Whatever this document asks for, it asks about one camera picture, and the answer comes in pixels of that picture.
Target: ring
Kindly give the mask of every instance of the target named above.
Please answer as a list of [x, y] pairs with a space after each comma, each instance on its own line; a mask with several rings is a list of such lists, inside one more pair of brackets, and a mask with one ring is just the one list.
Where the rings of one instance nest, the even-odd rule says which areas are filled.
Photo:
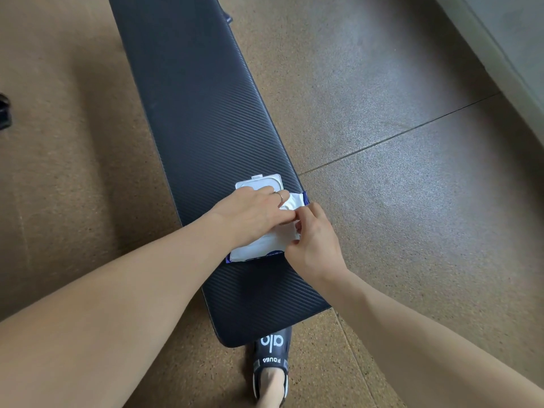
[[280, 202], [279, 205], [277, 205], [278, 207], [280, 207], [281, 205], [283, 205], [283, 196], [279, 192], [273, 192], [272, 194], [274, 194], [274, 193], [276, 193], [276, 195], [280, 195], [280, 197], [281, 197], [281, 202]]

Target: left hand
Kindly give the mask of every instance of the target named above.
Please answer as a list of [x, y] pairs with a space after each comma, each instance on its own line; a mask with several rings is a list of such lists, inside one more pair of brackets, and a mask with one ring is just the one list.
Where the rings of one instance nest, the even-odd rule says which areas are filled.
[[274, 226], [291, 222], [295, 212], [282, 210], [281, 202], [289, 199], [289, 192], [274, 193], [272, 186], [254, 190], [244, 186], [218, 202], [209, 215], [221, 218], [226, 232], [232, 238], [232, 249], [249, 245], [268, 233]]

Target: speckled floor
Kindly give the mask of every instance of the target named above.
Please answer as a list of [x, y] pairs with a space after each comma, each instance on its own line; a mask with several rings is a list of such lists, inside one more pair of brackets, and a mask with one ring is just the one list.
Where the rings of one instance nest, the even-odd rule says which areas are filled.
[[[544, 386], [544, 150], [436, 3], [220, 2], [351, 269]], [[0, 23], [4, 318], [178, 224], [108, 1]], [[402, 405], [333, 311], [293, 335], [287, 407]], [[251, 406], [243, 364], [198, 294], [127, 406]]]

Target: hand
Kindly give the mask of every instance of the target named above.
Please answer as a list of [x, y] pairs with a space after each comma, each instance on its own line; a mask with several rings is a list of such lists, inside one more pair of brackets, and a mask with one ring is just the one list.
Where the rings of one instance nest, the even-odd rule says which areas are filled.
[[[289, 199], [288, 191], [278, 193], [283, 202]], [[244, 186], [217, 203], [208, 214], [221, 218], [224, 230], [232, 238], [232, 250], [249, 245], [274, 226], [295, 219], [294, 211], [279, 209], [280, 195], [274, 193], [272, 186], [259, 190]]]
[[338, 237], [321, 206], [302, 206], [296, 210], [296, 218], [300, 240], [293, 240], [285, 250], [293, 269], [306, 281], [347, 270]]

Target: black bench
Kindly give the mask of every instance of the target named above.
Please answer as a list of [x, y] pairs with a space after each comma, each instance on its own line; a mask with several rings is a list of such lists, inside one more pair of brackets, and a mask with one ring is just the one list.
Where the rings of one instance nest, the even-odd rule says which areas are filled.
[[[303, 192], [217, 0], [110, 4], [183, 225], [253, 175]], [[227, 347], [329, 307], [283, 255], [222, 263], [202, 291]]]

